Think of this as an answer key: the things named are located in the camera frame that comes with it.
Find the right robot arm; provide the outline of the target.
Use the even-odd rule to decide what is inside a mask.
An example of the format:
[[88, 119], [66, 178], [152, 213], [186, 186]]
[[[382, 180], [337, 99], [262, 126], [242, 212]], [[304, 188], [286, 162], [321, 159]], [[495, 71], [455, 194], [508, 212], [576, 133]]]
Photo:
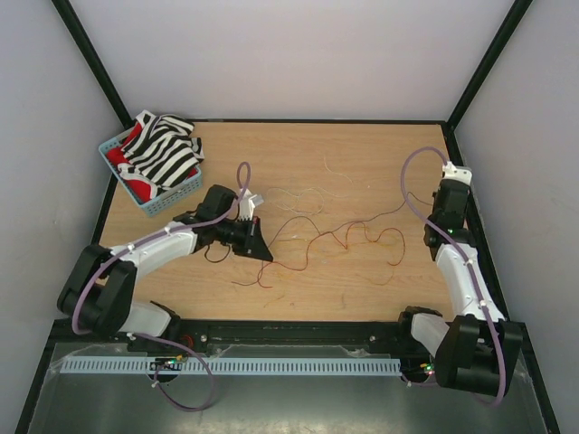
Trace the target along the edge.
[[395, 332], [407, 352], [421, 346], [434, 359], [436, 382], [447, 389], [477, 393], [501, 402], [508, 392], [523, 342], [519, 325], [497, 308], [479, 268], [478, 250], [465, 226], [470, 176], [441, 179], [425, 225], [424, 243], [441, 272], [455, 315], [446, 323], [424, 307], [407, 307]]

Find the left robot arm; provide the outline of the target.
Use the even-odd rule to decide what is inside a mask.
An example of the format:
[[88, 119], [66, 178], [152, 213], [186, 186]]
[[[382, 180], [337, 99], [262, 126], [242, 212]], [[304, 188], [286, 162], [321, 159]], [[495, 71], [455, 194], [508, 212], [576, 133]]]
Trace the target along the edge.
[[215, 242], [237, 256], [271, 262], [254, 213], [262, 202], [247, 189], [236, 193], [215, 184], [194, 211], [176, 216], [159, 231], [112, 248], [87, 246], [57, 299], [58, 309], [71, 318], [76, 334], [148, 335], [158, 349], [173, 349], [181, 337], [176, 314], [153, 301], [137, 302], [136, 284], [168, 262]]

